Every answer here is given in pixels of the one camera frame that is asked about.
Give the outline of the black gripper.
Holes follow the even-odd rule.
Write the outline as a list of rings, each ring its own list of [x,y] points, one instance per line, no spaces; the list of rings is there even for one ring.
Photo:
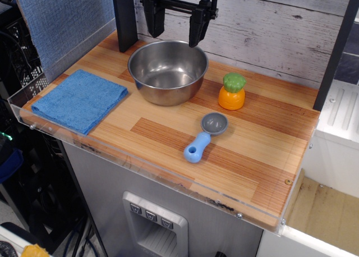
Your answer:
[[[140,0],[144,7],[148,33],[157,38],[164,32],[166,9],[191,14],[189,46],[198,45],[205,37],[210,18],[218,17],[218,0]]]

